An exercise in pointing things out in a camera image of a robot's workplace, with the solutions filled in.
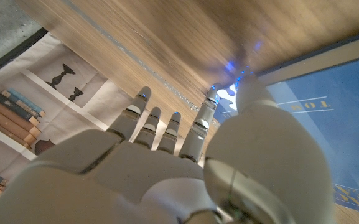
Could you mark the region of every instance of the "wooden surface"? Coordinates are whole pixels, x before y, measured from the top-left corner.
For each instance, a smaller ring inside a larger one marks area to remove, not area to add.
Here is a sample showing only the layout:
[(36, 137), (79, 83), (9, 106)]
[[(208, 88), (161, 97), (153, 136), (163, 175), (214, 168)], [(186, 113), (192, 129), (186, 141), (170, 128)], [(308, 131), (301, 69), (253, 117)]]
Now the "wooden surface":
[(228, 63), (258, 72), (359, 34), (359, 0), (17, 3), (128, 94), (151, 87), (148, 108), (163, 122), (180, 111), (182, 136), (196, 114), (186, 102), (200, 106), (211, 84), (233, 82)]
[(359, 212), (341, 205), (335, 205), (336, 224), (359, 224)]

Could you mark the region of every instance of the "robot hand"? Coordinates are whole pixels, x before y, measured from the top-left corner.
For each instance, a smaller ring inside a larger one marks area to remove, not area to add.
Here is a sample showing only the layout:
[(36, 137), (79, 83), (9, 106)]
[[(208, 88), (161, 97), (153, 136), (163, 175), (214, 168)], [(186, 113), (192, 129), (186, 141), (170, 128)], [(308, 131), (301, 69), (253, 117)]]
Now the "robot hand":
[(88, 130), (34, 160), (0, 197), (0, 223), (329, 223), (332, 183), (322, 151), (256, 77), (239, 79), (239, 115), (197, 165), (217, 107), (213, 85), (179, 157), (174, 113), (156, 151), (154, 108), (133, 143), (148, 87), (106, 131)]

